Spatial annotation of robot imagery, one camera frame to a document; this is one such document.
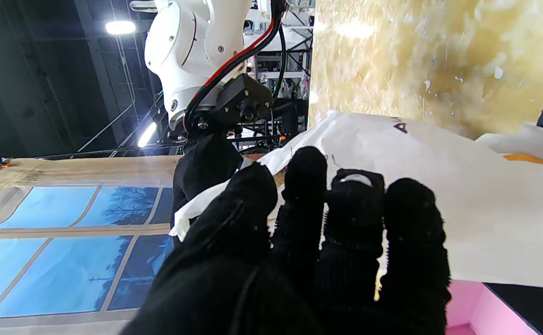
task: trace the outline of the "red cable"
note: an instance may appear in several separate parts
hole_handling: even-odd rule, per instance
[[[251,44],[249,47],[247,47],[246,49],[244,49],[243,51],[240,51],[236,56],[232,57],[231,59],[229,59],[226,63],[224,63],[224,65],[222,65],[204,84],[204,86],[207,86],[209,83],[211,83],[212,80],[214,80],[215,77],[218,76],[218,74],[220,74],[220,72],[226,68],[228,66],[228,64],[230,64],[233,60],[237,59],[238,57],[244,55],[244,53],[250,51],[251,49],[253,49],[253,47],[255,47],[255,45],[259,44],[259,42],[261,42],[261,40],[263,40],[263,38],[265,38],[271,31],[272,31],[272,28],[273,28],[273,25],[274,25],[274,19],[271,20],[271,23],[270,23],[270,26],[267,28],[267,30],[263,33],[263,35],[259,36],[259,38],[253,43]]]

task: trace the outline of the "orange object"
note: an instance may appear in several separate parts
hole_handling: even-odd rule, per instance
[[[527,155],[527,154],[509,154],[504,155],[505,159],[508,161],[529,161],[531,163],[543,164],[543,159]]]

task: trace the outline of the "yellow textured surface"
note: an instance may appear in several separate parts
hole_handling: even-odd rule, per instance
[[[310,123],[329,108],[513,133],[543,108],[543,0],[318,0]]]

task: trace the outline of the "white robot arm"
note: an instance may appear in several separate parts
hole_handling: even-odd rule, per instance
[[[150,3],[156,6],[157,15],[146,39],[145,63],[162,82],[164,106],[174,130],[197,91],[244,49],[242,32],[251,0]],[[199,108],[214,108],[223,85],[242,72],[244,63],[231,70],[200,102]]]

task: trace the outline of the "ceiling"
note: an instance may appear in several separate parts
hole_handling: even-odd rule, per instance
[[[143,62],[154,14],[127,0],[0,0],[0,158],[118,146],[161,90]],[[115,38],[108,21],[133,20]]]

